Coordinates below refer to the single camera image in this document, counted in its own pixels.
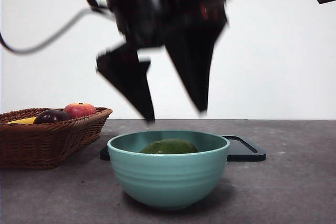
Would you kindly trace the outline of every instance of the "bowl rim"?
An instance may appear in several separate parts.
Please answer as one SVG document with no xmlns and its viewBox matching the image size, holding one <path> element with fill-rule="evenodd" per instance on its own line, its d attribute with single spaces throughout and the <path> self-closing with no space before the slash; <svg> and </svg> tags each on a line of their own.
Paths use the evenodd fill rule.
<svg viewBox="0 0 336 224">
<path fill-rule="evenodd" d="M 194 153 L 179 153 L 179 154 L 151 154 L 151 153 L 140 153 L 140 152 L 129 152 L 129 151 L 125 151 L 125 150 L 121 150 L 121 149 L 118 149 L 114 146 L 111 145 L 111 142 L 118 139 L 118 138 L 121 138 L 121 137 L 124 137 L 124 136 L 127 136 L 127 135 L 132 135 L 132 134 L 138 134 L 138 133 L 144 133 L 144 132 L 162 132 L 162 131 L 174 131 L 174 132 L 196 132 L 196 133 L 202 133 L 202 134 L 206 134 L 206 135 L 211 135 L 211 136 L 215 136 L 215 137 L 219 137 L 219 138 L 222 138 L 223 140 L 225 140 L 226 144 L 221 147 L 221 148 L 217 148 L 217 149 L 214 149 L 214 150 L 210 150 L 210 151 L 204 151 L 204 152 L 194 152 Z M 132 132 L 132 133 L 126 133 L 126 134 L 121 134 L 121 135 L 118 135 L 118 136 L 115 136 L 111 139 L 108 140 L 107 142 L 107 147 L 108 149 L 112 149 L 116 152 L 119 152 L 119 153 L 124 153 L 124 154 L 128 154 L 128 155 L 134 155 L 134 156 L 169 156 L 169 157 L 181 157 L 181 156 L 196 156 L 196 155 L 202 155 L 202 154 L 206 154 L 206 153 L 213 153 L 213 152 L 219 152 L 219 151 L 222 151 L 224 149 L 227 149 L 229 148 L 230 146 L 230 141 L 223 137 L 223 136 L 220 136 L 220 135 L 217 135 L 217 134 L 213 134 L 213 133 L 208 133 L 208 132 L 202 132 L 202 131 L 189 131 L 189 130 L 153 130 L 153 131 L 137 131 L 137 132 Z"/>
</svg>

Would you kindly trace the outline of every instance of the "black tray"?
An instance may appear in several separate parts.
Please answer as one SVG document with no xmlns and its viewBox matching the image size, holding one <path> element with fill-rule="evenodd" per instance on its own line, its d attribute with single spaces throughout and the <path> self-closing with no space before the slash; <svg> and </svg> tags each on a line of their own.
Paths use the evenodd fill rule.
<svg viewBox="0 0 336 224">
<path fill-rule="evenodd" d="M 259 146 L 239 136 L 223 136 L 230 141 L 229 162 L 256 162 L 266 159 L 266 152 Z M 110 160 L 107 146 L 100 151 L 100 159 Z"/>
</svg>

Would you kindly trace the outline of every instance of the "banana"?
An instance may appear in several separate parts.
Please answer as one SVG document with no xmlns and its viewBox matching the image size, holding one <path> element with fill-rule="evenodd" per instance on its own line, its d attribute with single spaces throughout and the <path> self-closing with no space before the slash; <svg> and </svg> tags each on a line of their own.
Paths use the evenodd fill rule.
<svg viewBox="0 0 336 224">
<path fill-rule="evenodd" d="M 8 122 L 8 123 L 32 124 L 34 122 L 35 118 L 36 118 L 36 116 L 33 117 L 33 118 L 23 118 L 23 119 L 11 121 L 11 122 Z"/>
</svg>

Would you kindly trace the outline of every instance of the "basket rim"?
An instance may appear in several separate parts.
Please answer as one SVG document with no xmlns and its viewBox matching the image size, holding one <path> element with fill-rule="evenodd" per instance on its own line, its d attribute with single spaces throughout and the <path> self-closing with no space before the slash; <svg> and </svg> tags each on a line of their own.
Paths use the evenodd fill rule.
<svg viewBox="0 0 336 224">
<path fill-rule="evenodd" d="M 82 125 L 83 123 L 86 122 L 91 122 L 91 121 L 95 121 L 98 120 L 100 118 L 102 118 L 103 116 L 108 116 L 109 114 L 111 114 L 113 112 L 112 109 L 109 108 L 105 108 L 105 107 L 95 107 L 97 109 L 97 112 L 95 114 L 91 114 L 91 115 L 85 115 L 85 116 L 81 116 L 79 118 L 74 118 L 74 119 L 68 119 L 68 120 L 64 120 L 64 121 L 60 121 L 60 122 L 55 122 L 55 123 L 39 123 L 39 124 L 21 124 L 21 123 L 0 123 L 1 128 L 4 127 L 25 127 L 26 129 L 28 127 L 30 128 L 50 128 L 52 126 L 52 128 L 57 128 L 57 127 L 67 127 L 67 126 L 74 126 L 75 124 L 80 124 Z M 19 113 L 19 112 L 24 112 L 26 110 L 50 110 L 52 108 L 29 108 L 29 109 L 23 109 L 23 110 L 17 110 L 17 111 L 10 111 L 10 112 L 6 112 L 3 114 L 0 114 L 1 117 L 12 114 L 12 113 Z"/>
</svg>

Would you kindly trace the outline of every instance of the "black cable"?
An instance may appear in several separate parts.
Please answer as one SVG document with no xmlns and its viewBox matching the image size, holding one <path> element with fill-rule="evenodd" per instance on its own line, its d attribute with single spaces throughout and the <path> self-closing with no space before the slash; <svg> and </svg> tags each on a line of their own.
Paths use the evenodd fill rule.
<svg viewBox="0 0 336 224">
<path fill-rule="evenodd" d="M 49 44 L 51 44 L 53 41 L 55 41 L 57 38 L 59 38 L 61 35 L 63 35 L 67 30 L 69 30 L 81 17 L 83 17 L 85 14 L 94 13 L 93 11 L 95 11 L 95 10 L 94 9 L 89 9 L 89 8 L 85 8 L 85 9 L 81 10 L 70 21 L 68 21 L 64 26 L 62 26 L 56 33 L 54 33 L 48 39 L 46 39 L 45 41 L 43 41 L 42 43 L 40 43 L 39 45 L 34 46 L 34 47 L 31 47 L 31 48 L 28 48 L 28 49 L 14 49 L 13 47 L 9 46 L 4 41 L 4 39 L 2 38 L 1 32 L 0 32 L 0 42 L 1 42 L 3 47 L 5 47 L 9 51 L 14 52 L 16 54 L 20 54 L 20 55 L 32 54 L 34 52 L 37 52 L 37 51 L 47 47 Z M 106 17 L 110 20 L 114 20 L 114 17 L 112 15 L 108 14 L 108 13 L 105 13 L 101 10 L 99 11 L 99 13 L 101 13 L 104 17 Z"/>
</svg>

